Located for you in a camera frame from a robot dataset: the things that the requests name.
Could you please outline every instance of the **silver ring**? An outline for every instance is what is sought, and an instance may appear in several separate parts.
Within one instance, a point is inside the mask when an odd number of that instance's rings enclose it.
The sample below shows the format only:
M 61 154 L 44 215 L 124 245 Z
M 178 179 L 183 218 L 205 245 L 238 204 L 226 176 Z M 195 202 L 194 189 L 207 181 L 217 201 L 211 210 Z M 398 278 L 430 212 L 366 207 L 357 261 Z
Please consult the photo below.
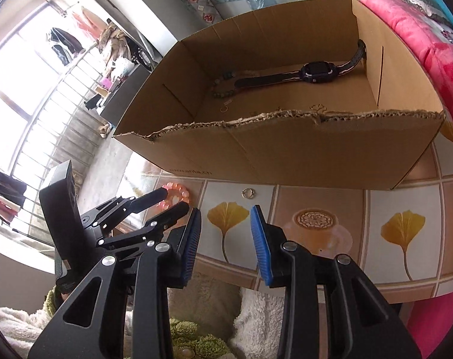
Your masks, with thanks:
M 241 195 L 243 196 L 243 198 L 246 198 L 248 200 L 251 200 L 255 194 L 256 194 L 256 192 L 254 191 L 254 189 L 251 189 L 251 188 L 246 188 L 241 192 Z

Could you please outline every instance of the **red cloth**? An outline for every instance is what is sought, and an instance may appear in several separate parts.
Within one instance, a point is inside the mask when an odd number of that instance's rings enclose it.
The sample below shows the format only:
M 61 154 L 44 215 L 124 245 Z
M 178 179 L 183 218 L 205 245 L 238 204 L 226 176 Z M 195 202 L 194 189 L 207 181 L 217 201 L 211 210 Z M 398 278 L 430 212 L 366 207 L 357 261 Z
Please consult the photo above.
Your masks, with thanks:
M 359 0 L 407 44 L 429 73 L 453 119 L 453 30 L 402 0 Z
M 453 325 L 453 293 L 416 301 L 407 329 L 427 358 Z
M 92 41 L 98 40 L 101 33 L 107 28 L 107 23 L 84 7 L 79 13 L 72 12 L 71 17 L 75 26 Z
M 2 217 L 2 219 L 7 222 L 7 223 L 11 223 L 12 220 L 14 219 L 15 215 L 17 214 L 16 211 L 14 211 L 13 209 L 5 206 L 1 201 L 0 201 L 0 217 Z

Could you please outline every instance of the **beaded bracelet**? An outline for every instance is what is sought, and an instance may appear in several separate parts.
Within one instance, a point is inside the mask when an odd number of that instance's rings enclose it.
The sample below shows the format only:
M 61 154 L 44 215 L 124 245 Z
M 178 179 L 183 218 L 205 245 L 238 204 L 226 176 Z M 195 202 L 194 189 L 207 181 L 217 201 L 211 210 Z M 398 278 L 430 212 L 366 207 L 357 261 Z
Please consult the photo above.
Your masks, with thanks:
M 185 201 L 187 204 L 190 203 L 190 192 L 184 185 L 177 182 L 168 182 L 162 187 L 168 190 L 168 195 L 167 198 L 158 203 L 161 210 L 166 211 L 180 201 Z
M 215 87 L 220 85 L 220 83 L 222 81 L 228 81 L 232 78 L 236 78 L 237 76 L 242 76 L 242 75 L 249 75 L 249 76 L 253 76 L 253 77 L 259 76 L 259 74 L 254 70 L 243 70 L 243 71 L 239 71 L 239 72 L 228 71 L 226 73 L 223 73 L 221 78 L 217 78 L 213 82 L 213 86 L 211 87 L 211 92 L 212 92 L 213 97 L 214 98 L 227 98 L 227 97 L 232 97 L 233 95 L 235 95 L 235 93 L 236 93 L 235 89 L 227 90 L 225 92 L 217 92 L 217 91 L 215 91 Z

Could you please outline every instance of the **smartwatch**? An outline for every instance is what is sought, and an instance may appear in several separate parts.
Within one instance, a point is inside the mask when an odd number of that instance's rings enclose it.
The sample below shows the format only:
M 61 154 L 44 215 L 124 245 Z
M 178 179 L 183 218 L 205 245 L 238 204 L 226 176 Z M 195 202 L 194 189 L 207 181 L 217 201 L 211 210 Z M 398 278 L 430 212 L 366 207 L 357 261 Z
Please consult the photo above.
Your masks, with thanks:
M 334 63 L 319 61 L 305 64 L 300 70 L 289 73 L 264 75 L 262 77 L 251 77 L 238 79 L 234 83 L 235 89 L 272 85 L 291 81 L 305 81 L 309 83 L 331 82 L 337 76 L 349 73 L 361 59 L 366 59 L 366 44 L 359 39 L 356 54 L 349 62 L 336 66 Z

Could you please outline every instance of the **cardboard box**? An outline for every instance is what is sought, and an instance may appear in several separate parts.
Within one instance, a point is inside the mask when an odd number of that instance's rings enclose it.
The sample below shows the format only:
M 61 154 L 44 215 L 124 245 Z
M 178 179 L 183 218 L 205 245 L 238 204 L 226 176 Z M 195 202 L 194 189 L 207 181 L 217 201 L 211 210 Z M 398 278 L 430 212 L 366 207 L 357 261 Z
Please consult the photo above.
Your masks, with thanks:
M 244 90 L 225 113 L 225 100 L 213 98 L 213 81 L 226 71 L 266 75 L 346 62 L 359 38 L 367 61 L 331 83 Z M 374 13 L 357 0 L 305 0 L 248 12 L 178 42 L 115 137 L 179 176 L 390 189 L 444 117 L 420 64 Z

